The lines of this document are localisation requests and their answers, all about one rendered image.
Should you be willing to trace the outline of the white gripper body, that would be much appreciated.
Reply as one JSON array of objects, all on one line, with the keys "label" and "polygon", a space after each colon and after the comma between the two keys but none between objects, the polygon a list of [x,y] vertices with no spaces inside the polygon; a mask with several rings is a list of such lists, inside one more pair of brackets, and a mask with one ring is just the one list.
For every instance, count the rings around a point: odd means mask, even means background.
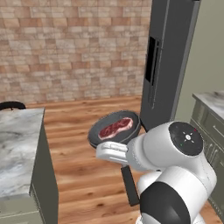
[{"label": "white gripper body", "polygon": [[96,157],[109,162],[126,165],[128,160],[126,152],[128,151],[127,145],[116,142],[100,143],[96,147]]}]

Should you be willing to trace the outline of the black frying pan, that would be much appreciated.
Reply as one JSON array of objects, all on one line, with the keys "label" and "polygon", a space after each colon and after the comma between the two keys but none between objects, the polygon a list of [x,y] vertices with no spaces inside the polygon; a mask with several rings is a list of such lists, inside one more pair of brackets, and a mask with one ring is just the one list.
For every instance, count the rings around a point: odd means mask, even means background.
[{"label": "black frying pan", "polygon": [[[136,112],[120,110],[98,120],[89,130],[87,140],[93,148],[106,141],[127,144],[138,136],[140,129],[141,121]],[[139,203],[139,198],[130,167],[122,163],[121,172],[129,204],[133,207]]]}]

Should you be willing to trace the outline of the red raw steak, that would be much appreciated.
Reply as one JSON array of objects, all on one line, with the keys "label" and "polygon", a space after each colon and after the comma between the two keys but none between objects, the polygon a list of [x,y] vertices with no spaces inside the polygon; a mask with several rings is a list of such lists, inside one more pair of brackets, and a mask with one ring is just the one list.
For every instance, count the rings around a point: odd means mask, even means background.
[{"label": "red raw steak", "polygon": [[98,137],[101,140],[110,139],[115,137],[120,132],[130,130],[133,126],[133,119],[129,117],[124,117],[123,119],[110,124],[109,126],[102,129]]}]

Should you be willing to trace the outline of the grey kitchen island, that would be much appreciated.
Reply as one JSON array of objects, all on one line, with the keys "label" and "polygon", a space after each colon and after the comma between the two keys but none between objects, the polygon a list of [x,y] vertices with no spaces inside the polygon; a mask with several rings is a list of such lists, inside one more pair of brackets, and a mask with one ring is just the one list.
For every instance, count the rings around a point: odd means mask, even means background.
[{"label": "grey kitchen island", "polygon": [[0,224],[58,224],[42,108],[0,112]]}]

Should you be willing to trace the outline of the grey-green base cupboards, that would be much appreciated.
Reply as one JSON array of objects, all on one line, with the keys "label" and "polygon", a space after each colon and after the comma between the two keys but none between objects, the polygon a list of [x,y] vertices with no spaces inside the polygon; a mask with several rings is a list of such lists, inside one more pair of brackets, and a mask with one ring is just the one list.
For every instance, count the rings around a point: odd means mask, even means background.
[{"label": "grey-green base cupboards", "polygon": [[192,96],[191,124],[203,136],[206,159],[217,175],[209,202],[224,224],[224,90]]}]

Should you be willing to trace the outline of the dark grey fridge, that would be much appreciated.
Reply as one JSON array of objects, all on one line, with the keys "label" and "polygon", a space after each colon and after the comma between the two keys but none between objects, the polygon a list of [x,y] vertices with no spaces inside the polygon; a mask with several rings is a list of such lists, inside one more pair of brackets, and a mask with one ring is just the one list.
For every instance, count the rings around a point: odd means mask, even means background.
[{"label": "dark grey fridge", "polygon": [[172,121],[200,0],[152,0],[140,120],[145,130]]}]

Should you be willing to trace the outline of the black stool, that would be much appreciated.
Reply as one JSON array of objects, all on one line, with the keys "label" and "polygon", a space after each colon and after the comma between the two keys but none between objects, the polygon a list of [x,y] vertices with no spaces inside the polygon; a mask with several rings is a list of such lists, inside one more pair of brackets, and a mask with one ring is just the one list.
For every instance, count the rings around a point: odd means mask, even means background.
[{"label": "black stool", "polygon": [[19,101],[4,101],[0,103],[0,110],[4,109],[26,109],[26,106]]}]

